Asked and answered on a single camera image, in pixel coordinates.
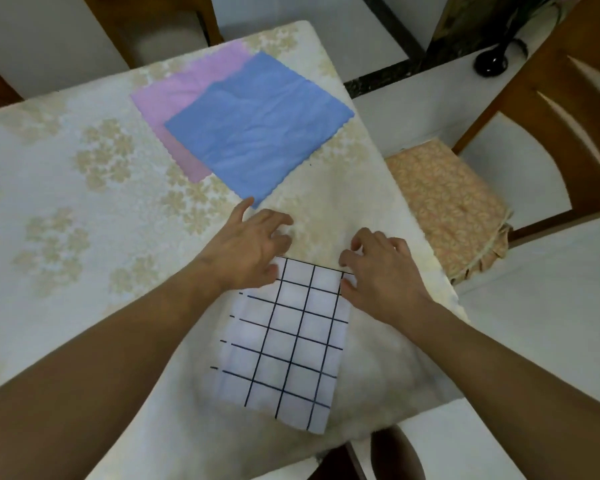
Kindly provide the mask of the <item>person's right hand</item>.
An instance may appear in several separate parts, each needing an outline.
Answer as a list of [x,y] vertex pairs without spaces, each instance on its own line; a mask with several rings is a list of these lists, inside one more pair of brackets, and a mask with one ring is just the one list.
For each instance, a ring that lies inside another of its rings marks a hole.
[[354,307],[401,330],[425,313],[433,300],[412,256],[403,257],[396,252],[396,237],[387,237],[380,231],[373,233],[375,249],[346,249],[338,263],[352,271],[353,284],[363,295],[363,305]]

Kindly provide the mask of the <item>orange floral seat cushion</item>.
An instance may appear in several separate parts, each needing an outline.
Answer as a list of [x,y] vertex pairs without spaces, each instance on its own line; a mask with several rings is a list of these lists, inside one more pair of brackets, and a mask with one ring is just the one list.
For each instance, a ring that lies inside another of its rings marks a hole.
[[506,257],[512,210],[446,144],[431,139],[385,163],[451,284]]

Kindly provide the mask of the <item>person's right forearm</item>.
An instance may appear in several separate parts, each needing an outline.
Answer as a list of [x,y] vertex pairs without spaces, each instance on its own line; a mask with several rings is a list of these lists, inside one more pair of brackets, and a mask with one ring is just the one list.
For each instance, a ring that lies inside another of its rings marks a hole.
[[600,402],[430,301],[392,325],[448,375],[527,480],[600,480]]

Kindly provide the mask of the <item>cream floral tablecloth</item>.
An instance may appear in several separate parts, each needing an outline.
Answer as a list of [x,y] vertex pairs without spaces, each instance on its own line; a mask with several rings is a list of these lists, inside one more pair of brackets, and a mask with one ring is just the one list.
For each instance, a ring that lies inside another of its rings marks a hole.
[[[206,48],[0,109],[0,385],[186,265],[240,201],[192,184],[130,96]],[[467,316],[357,112],[263,202],[289,257],[337,268],[362,226],[405,239],[432,297]],[[188,334],[93,480],[249,479],[461,397],[426,355],[354,310],[323,435],[215,401],[232,295]]]

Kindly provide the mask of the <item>wooden chair with beige seat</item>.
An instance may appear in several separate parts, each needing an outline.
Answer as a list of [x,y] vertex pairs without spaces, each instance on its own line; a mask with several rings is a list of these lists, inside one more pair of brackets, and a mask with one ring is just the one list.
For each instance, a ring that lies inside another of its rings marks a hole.
[[212,0],[83,0],[129,69],[141,66],[140,36],[195,15],[208,46],[224,43]]

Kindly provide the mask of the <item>pink cloth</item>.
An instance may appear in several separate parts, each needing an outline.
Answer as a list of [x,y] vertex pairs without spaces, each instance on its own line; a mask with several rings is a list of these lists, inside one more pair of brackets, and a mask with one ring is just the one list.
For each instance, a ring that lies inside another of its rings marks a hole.
[[212,54],[145,88],[131,99],[169,155],[192,183],[204,180],[211,170],[188,151],[166,128],[165,122],[198,99],[208,87],[240,70],[253,54],[240,41],[232,41]]

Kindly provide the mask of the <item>person's left hand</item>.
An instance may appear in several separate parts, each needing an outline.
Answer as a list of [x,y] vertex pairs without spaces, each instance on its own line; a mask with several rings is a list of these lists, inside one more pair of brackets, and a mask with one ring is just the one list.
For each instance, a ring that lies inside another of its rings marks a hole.
[[258,268],[274,263],[286,254],[292,238],[280,227],[290,226],[293,218],[271,209],[257,211],[232,224],[232,212],[224,226],[195,257],[192,268],[216,294],[253,288]]

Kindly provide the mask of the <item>white black-grid cloth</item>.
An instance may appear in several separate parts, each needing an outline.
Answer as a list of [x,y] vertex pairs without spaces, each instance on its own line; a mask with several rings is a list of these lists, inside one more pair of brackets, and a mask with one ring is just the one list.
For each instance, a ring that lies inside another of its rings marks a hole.
[[315,435],[327,428],[347,338],[351,273],[276,257],[276,280],[234,293],[210,366],[213,398]]

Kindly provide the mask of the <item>wooden chair with curved slats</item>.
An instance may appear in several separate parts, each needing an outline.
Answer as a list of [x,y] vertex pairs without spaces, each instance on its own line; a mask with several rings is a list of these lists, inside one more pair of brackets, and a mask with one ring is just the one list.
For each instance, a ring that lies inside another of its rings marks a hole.
[[510,231],[515,248],[600,218],[600,90],[577,63],[600,73],[600,0],[581,0],[453,146],[461,153],[503,113],[549,153],[571,209]]

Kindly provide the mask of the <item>person's left forearm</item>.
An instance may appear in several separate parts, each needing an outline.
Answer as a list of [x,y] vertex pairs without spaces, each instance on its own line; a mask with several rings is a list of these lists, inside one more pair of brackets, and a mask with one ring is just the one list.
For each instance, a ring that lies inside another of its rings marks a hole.
[[195,260],[0,386],[0,480],[85,480],[222,291]]

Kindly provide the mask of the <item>blue cloth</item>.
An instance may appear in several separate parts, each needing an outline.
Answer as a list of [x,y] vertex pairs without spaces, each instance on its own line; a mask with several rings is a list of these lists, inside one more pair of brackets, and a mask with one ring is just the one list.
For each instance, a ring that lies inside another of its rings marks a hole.
[[254,198],[257,208],[353,116],[316,83],[257,52],[165,128],[238,197]]

